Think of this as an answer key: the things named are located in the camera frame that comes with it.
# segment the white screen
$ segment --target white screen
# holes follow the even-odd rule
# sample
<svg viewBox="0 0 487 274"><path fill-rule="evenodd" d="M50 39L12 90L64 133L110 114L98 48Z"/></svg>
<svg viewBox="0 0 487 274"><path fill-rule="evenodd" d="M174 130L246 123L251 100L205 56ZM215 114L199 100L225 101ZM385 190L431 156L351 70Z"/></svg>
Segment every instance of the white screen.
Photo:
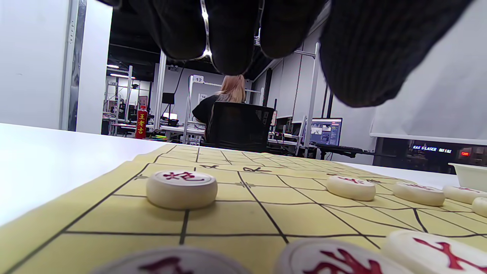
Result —
<svg viewBox="0 0 487 274"><path fill-rule="evenodd" d="M487 1L474 1L375 110L371 136L487 145Z"/></svg>

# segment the ceiling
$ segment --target ceiling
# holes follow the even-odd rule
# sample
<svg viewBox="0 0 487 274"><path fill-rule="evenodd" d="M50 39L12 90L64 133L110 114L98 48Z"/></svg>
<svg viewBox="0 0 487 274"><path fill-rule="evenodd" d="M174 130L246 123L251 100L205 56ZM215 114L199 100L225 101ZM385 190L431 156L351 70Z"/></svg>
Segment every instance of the ceiling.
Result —
<svg viewBox="0 0 487 274"><path fill-rule="evenodd" d="M113 10L107 64L118 65L120 69L126 70L132 65L133 76L136 79L153 81L155 64L159 63L159 58L159 47L137 15ZM271 59L264 56L260 47L255 46L253 61L244 74L245 78L254 80L270 62ZM167 60L167 65L182 67L183 64L181 61ZM187 61L185 68L219 74L209 57ZM110 73L116 72L107 70L107 75Z"/></svg>

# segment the black shirt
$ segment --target black shirt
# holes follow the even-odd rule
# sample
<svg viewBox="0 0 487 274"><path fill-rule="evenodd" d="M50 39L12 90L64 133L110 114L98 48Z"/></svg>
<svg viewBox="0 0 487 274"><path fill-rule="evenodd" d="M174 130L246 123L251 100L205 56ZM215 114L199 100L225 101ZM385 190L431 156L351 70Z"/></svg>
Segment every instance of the black shirt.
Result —
<svg viewBox="0 0 487 274"><path fill-rule="evenodd" d="M213 104L218 101L219 95L212 95L203 99L194 109L193 115L201 123L208 125L211 118L211 111L213 110Z"/></svg>

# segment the blonde hair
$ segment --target blonde hair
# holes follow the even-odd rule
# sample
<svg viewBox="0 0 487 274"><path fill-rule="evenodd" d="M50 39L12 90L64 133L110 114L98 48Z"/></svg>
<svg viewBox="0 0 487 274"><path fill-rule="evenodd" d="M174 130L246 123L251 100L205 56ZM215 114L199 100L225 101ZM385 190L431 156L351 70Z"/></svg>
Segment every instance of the blonde hair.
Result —
<svg viewBox="0 0 487 274"><path fill-rule="evenodd" d="M219 100L225 102L245 102L245 79L242 74L236 76L225 76L222 90L217 92Z"/></svg>

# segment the computer monitor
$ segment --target computer monitor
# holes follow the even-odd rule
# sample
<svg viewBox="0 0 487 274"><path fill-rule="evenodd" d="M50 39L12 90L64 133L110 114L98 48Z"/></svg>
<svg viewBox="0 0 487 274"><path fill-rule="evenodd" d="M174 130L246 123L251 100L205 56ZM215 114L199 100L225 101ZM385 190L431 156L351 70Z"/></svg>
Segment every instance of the computer monitor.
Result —
<svg viewBox="0 0 487 274"><path fill-rule="evenodd" d="M340 144L342 118L314 118L311 120L310 142L323 145Z"/></svg>
<svg viewBox="0 0 487 274"><path fill-rule="evenodd" d="M166 117L168 119L172 119L172 120L177 120L178 119L178 115L175 114L175 113L171 113L171 115L169 115L169 112L164 112L162 114L163 117Z"/></svg>

